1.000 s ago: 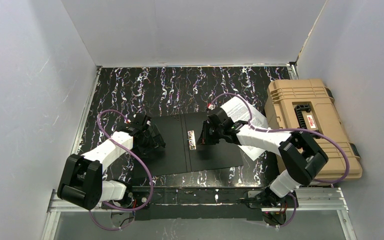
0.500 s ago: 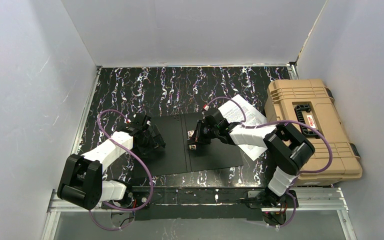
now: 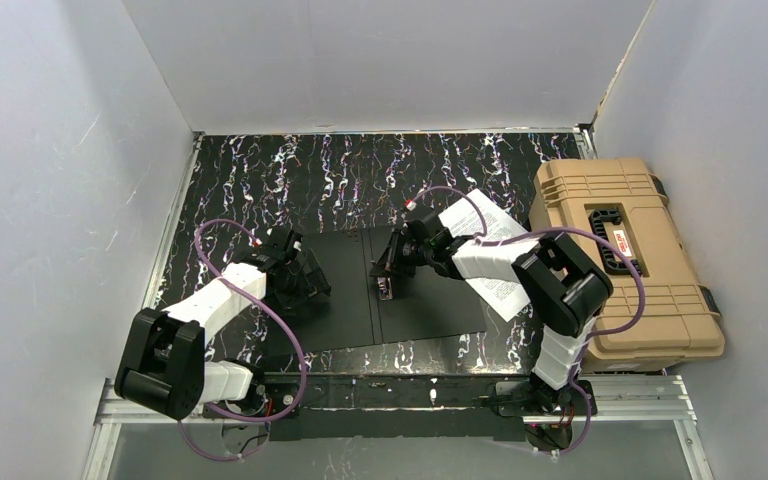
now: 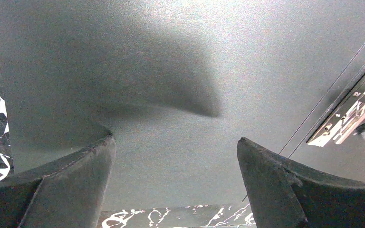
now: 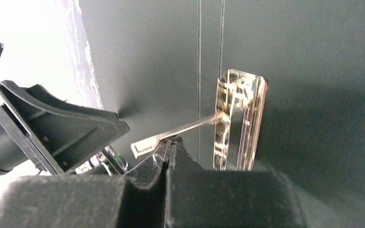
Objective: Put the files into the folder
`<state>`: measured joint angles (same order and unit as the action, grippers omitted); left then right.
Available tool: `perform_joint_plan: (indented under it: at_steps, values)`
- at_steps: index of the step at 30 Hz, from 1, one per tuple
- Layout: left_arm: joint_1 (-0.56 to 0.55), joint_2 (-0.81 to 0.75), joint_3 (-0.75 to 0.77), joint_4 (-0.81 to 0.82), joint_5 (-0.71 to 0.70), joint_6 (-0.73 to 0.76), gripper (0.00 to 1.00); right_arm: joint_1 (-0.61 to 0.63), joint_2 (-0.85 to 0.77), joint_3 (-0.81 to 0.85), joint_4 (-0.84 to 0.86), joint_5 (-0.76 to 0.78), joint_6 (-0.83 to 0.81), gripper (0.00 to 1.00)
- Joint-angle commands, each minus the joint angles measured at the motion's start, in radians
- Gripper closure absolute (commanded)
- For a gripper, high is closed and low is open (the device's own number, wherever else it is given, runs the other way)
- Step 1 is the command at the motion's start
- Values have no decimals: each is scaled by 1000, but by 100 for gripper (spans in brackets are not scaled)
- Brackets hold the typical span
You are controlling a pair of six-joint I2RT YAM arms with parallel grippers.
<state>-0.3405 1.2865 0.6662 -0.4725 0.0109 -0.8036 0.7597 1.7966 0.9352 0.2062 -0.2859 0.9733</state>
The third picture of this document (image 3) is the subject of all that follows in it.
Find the printed white paper sheet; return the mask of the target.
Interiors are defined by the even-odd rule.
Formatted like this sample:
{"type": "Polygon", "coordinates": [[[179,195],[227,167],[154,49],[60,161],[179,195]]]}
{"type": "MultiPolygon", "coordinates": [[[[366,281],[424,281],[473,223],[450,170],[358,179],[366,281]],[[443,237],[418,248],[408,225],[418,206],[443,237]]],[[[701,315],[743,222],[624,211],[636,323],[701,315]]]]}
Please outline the printed white paper sheet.
{"type": "MultiPolygon", "coordinates": [[[[439,219],[454,236],[472,236],[483,231],[484,240],[497,242],[525,234],[527,230],[499,205],[479,190],[468,193],[443,210],[439,219]]],[[[470,240],[458,248],[453,256],[457,271],[469,286],[504,321],[509,322],[528,304],[527,296],[518,280],[513,263],[529,252],[536,242],[523,240],[506,246],[480,246],[470,240]]]]}

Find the beige file folder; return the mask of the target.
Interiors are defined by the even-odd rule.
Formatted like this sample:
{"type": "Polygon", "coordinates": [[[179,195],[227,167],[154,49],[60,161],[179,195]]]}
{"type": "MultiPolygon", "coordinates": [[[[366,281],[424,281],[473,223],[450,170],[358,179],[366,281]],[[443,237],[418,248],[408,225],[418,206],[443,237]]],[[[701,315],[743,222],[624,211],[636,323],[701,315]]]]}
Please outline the beige file folder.
{"type": "Polygon", "coordinates": [[[444,278],[430,267],[392,283],[393,297],[379,298],[371,264],[389,239],[387,226],[315,233],[302,245],[312,250],[332,287],[294,310],[268,305],[296,335],[302,350],[320,352],[407,340],[483,332],[484,309],[464,281],[444,278]]]}

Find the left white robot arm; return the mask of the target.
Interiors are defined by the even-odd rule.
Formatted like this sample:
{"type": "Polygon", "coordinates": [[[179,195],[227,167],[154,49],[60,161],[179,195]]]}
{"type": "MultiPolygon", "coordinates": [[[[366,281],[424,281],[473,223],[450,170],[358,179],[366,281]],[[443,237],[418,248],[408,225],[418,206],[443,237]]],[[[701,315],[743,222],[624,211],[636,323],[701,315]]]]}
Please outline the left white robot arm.
{"type": "Polygon", "coordinates": [[[239,360],[208,362],[208,343],[252,306],[287,330],[287,316],[328,296],[331,286],[301,233],[273,228],[193,295],[134,317],[114,381],[115,393],[174,420],[202,405],[254,413],[267,403],[263,376],[239,360]]]}

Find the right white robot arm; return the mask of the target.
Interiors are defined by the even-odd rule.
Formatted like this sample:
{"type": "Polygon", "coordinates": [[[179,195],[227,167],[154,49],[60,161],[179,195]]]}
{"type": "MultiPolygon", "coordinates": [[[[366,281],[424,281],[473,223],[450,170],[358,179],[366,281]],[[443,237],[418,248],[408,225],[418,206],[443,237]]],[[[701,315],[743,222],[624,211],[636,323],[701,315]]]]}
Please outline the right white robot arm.
{"type": "Polygon", "coordinates": [[[546,412],[571,404],[570,384],[613,288],[568,234],[543,232],[532,243],[483,242],[476,234],[454,234],[431,214],[393,229],[369,275],[380,298],[391,299],[393,279],[412,277],[423,266],[444,278],[502,281],[522,289],[542,325],[540,350],[528,380],[498,402],[546,412]]]}

